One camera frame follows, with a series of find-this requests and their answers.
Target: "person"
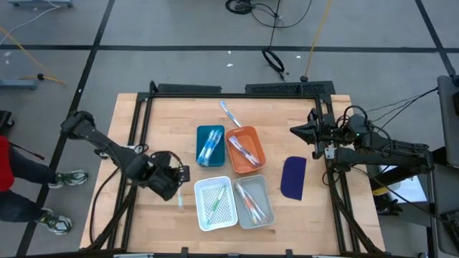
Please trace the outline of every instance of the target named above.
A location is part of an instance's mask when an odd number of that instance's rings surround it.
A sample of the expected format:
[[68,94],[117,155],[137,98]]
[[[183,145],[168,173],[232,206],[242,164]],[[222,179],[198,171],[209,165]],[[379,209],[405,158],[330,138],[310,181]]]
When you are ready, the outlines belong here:
[[23,178],[32,183],[48,185],[50,188],[81,185],[87,180],[82,170],[59,173],[40,163],[25,158],[0,136],[0,221],[31,222],[62,235],[72,229],[72,221],[53,210],[41,208],[33,201],[10,190],[14,178]]

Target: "blue container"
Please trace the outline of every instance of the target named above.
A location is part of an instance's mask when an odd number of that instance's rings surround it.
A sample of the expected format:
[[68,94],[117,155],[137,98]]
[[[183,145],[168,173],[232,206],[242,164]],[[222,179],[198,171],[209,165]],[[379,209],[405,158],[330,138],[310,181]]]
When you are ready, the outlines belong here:
[[223,125],[200,125],[197,129],[196,160],[198,160],[198,156],[204,144],[206,144],[210,132],[215,129],[220,129],[223,134],[210,156],[209,167],[223,166],[224,164],[224,127]]

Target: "red shirt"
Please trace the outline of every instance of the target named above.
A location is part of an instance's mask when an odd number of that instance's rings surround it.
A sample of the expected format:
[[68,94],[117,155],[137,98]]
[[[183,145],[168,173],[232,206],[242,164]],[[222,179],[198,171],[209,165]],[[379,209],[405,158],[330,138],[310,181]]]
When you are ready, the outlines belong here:
[[6,137],[0,136],[0,191],[7,191],[14,183],[9,165],[10,145]]

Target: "plastic tray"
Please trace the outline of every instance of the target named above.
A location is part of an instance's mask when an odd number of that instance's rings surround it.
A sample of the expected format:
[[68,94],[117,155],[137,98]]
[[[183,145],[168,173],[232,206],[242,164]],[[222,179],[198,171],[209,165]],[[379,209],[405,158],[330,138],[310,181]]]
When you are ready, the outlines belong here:
[[196,160],[201,153],[204,144],[206,144],[209,134],[214,129],[220,129],[223,133],[217,146],[215,146],[209,160],[209,167],[223,166],[224,164],[224,127],[223,125],[200,125],[197,128],[196,137]]
[[[230,137],[236,136],[238,141],[244,148],[253,154],[261,163],[261,166],[254,167],[228,140]],[[231,158],[232,167],[237,173],[249,173],[262,168],[266,164],[265,153],[261,147],[260,139],[257,131],[252,126],[242,126],[229,130],[224,139],[228,147],[229,157]]]
[[[212,206],[223,186],[226,186],[227,190],[211,218],[211,223],[207,225]],[[197,181],[194,184],[194,196],[196,198],[199,228],[202,231],[221,229],[234,226],[237,223],[235,196],[229,177],[220,176]]]
[[[235,188],[235,184],[239,182],[241,186],[251,195],[253,200],[257,203],[260,209],[269,216],[269,221],[264,224],[255,225],[252,222],[249,211],[245,207],[245,204]],[[243,229],[254,229],[261,226],[268,226],[274,223],[275,216],[273,209],[271,208],[270,199],[268,196],[268,190],[266,188],[266,180],[264,176],[248,176],[239,178],[233,181],[233,188],[236,192],[235,202],[237,207],[237,216],[239,217],[239,225]]]

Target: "orange container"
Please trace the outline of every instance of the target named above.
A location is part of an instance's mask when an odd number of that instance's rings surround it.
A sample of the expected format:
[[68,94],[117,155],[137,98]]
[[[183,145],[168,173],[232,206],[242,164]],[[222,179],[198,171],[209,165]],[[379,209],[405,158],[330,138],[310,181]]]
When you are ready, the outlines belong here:
[[[248,161],[244,155],[239,152],[236,147],[230,142],[230,137],[236,136],[238,141],[244,148],[246,148],[251,154],[253,154],[261,163],[261,166],[254,167],[250,161]],[[232,167],[237,173],[249,173],[262,168],[266,164],[266,157],[261,147],[260,139],[258,138],[257,131],[252,126],[242,126],[227,131],[224,135],[224,139],[227,141],[228,153],[231,158]]]

